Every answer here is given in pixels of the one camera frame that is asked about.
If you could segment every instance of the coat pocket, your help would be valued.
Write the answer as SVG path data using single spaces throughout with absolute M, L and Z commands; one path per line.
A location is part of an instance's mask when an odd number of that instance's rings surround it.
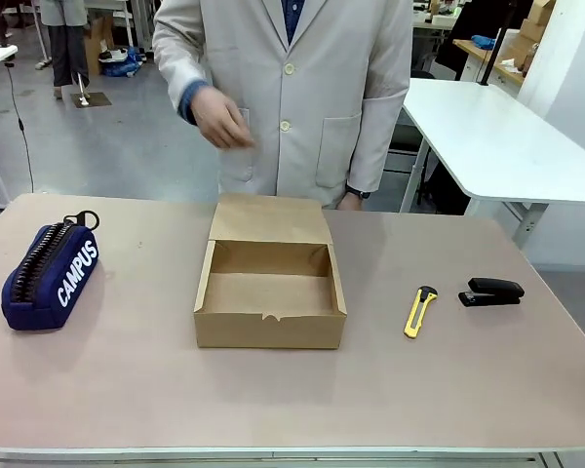
M 247 126 L 250 125 L 249 109 L 239 109 Z M 247 149 L 230 149 L 219 152 L 219 161 L 221 165 L 221 175 L 234 180 L 247 182 L 254 174 L 254 148 Z
M 345 182 L 353 151 L 358 144 L 361 122 L 362 112 L 353 117 L 328 118 L 323 121 L 316 170 L 317 185 L 332 188 Z

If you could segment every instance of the zipper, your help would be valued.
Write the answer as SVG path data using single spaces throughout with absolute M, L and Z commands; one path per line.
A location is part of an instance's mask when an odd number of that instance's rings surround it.
M 72 227 L 76 226 L 77 224 L 67 221 L 53 224 L 48 228 L 20 265 L 11 288 L 12 302 L 33 302 L 44 273 L 71 237 L 74 232 Z

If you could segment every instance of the blue shirt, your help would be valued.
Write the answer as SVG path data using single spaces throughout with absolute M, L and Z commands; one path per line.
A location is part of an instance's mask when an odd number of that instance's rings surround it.
M 286 35 L 289 38 L 289 44 L 293 41 L 294 32 L 301 18 L 301 10 L 305 0 L 282 0 L 282 9 L 284 10 L 284 23 L 286 24 Z M 179 102 L 177 113 L 189 124 L 195 125 L 195 116 L 191 111 L 191 101 L 195 94 L 204 86 L 209 86 L 204 80 L 192 82 L 184 90 L 182 99 Z

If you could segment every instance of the floor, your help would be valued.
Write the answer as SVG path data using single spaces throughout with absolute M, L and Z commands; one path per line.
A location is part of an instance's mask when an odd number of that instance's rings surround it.
M 91 90 L 106 93 L 113 105 L 76 109 L 68 99 L 53 99 L 51 69 L 35 70 L 41 54 L 34 30 L 14 30 L 12 42 L 19 46 L 12 70 L 15 100 L 25 125 L 35 191 L 216 200 L 215 151 L 176 116 L 166 84 L 152 63 L 134 78 L 92 77 Z M 402 170 L 412 163 L 411 157 L 391 156 L 388 167 Z M 0 172 L 13 198 L 30 190 L 9 77 L 1 65 Z M 407 175 L 386 173 L 367 208 L 397 211 L 407 181 Z M 585 331 L 585 274 L 540 273 Z M 565 467 L 585 468 L 585 453 L 564 454 L 561 460 Z

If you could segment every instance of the white wall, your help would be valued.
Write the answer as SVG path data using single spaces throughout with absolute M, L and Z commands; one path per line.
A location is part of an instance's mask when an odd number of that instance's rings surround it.
M 585 148 L 585 0 L 558 0 L 519 100 Z M 585 207 L 551 206 L 525 253 L 536 265 L 585 270 Z

